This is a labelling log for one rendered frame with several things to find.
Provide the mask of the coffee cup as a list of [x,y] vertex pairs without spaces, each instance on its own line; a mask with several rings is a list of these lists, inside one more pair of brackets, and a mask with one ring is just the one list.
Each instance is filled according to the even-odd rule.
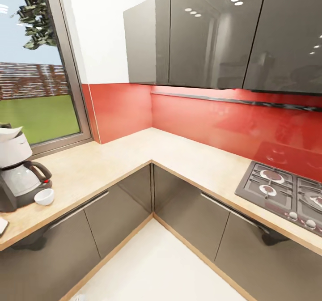
[[47,206],[54,200],[54,191],[52,189],[40,191],[35,195],[34,199],[38,204]]

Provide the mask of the paper coffee filter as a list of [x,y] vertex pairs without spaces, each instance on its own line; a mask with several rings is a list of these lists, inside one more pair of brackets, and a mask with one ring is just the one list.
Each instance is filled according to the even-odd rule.
[[22,127],[16,129],[0,128],[0,142],[14,139]]

